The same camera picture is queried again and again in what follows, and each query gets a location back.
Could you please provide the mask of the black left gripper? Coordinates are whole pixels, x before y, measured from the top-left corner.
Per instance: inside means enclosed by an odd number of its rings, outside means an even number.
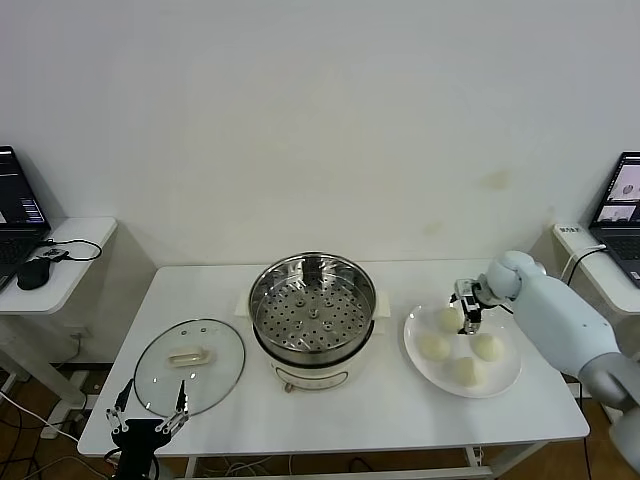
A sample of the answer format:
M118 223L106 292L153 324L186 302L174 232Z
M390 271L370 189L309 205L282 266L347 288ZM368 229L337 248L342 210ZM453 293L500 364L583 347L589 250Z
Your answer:
M114 405L105 411L113 443L120 453L114 479L158 479L159 463L155 451L160 447L161 433L177 433L189 420L185 381L181 381L174 413L162 423L159 419L125 419L133 384L131 378L117 395Z

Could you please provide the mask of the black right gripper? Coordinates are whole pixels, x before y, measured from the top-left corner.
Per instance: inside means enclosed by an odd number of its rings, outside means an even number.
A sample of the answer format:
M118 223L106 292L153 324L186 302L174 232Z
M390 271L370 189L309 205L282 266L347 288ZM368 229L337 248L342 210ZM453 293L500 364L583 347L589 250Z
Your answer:
M460 329L461 334L474 334L475 323L479 326L482 322L483 309L493 308L493 292L485 279L477 279L473 282L472 293L476 302L480 305L476 309L476 322L475 310L469 310L467 307L463 306L462 311L464 314L464 321L463 326Z

